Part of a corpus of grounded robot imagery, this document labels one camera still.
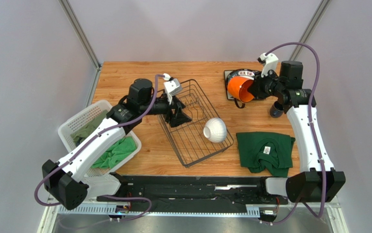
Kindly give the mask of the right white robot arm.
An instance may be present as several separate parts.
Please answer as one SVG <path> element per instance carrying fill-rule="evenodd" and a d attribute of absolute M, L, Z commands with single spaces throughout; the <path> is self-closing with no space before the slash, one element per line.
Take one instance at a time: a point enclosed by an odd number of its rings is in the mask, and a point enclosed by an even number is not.
<path fill-rule="evenodd" d="M 299 174 L 289 178 L 266 178 L 268 194 L 291 202 L 330 202 L 346 183 L 344 172 L 336 171 L 325 149 L 318 126 L 312 90 L 303 88 L 303 64 L 296 61 L 262 62 L 249 92 L 257 98 L 276 97 L 278 108 L 289 119 L 300 156 Z"/>

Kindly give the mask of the orange mug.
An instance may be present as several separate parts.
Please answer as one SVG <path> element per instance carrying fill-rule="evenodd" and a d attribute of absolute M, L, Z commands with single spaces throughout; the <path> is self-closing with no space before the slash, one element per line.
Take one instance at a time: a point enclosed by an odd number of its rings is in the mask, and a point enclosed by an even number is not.
<path fill-rule="evenodd" d="M 244 108 L 246 103 L 254 99 L 254 95 L 249 92 L 253 83 L 253 80 L 242 76 L 235 76 L 229 80 L 227 91 L 233 97 L 237 108 Z"/>

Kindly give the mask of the dark blue mug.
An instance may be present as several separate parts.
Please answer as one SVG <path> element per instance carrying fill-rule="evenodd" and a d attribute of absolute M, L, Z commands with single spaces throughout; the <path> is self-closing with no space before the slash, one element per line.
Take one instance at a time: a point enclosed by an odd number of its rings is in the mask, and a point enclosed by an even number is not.
<path fill-rule="evenodd" d="M 284 114 L 282 104 L 280 104 L 278 101 L 275 101 L 269 110 L 269 114 L 273 118 L 281 117 Z"/>

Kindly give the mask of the white green-rimmed round plate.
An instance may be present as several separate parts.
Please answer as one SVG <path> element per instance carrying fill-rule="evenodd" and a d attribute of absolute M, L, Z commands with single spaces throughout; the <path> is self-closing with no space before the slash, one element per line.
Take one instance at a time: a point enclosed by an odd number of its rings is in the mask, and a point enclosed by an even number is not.
<path fill-rule="evenodd" d="M 253 80 L 255 76 L 260 75 L 260 74 L 261 74 L 261 71 L 259 70 L 251 70 L 251 69 L 246 69 L 246 68 L 224 71 L 224 77 L 226 79 L 231 79 L 235 76 L 240 76 L 240 77 Z"/>

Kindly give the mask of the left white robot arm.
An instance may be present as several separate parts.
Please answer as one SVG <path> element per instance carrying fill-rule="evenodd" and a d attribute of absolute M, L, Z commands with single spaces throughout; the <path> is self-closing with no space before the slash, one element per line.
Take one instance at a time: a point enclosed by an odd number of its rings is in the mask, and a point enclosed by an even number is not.
<path fill-rule="evenodd" d="M 110 173 L 88 177 L 86 173 L 92 165 L 113 144 L 123 139 L 146 115 L 162 115 L 171 127 L 191 122 L 191 117 L 183 113 L 186 107 L 176 95 L 182 91 L 176 78 L 165 78 L 163 93 L 157 94 L 158 79 L 136 79 L 129 92 L 117 105 L 107 112 L 100 125 L 72 152 L 57 162 L 47 160 L 42 165 L 42 181 L 37 185 L 34 197 L 38 198 L 40 187 L 44 187 L 67 210 L 73 210 L 86 199 L 104 195 L 115 195 L 123 178 Z"/>

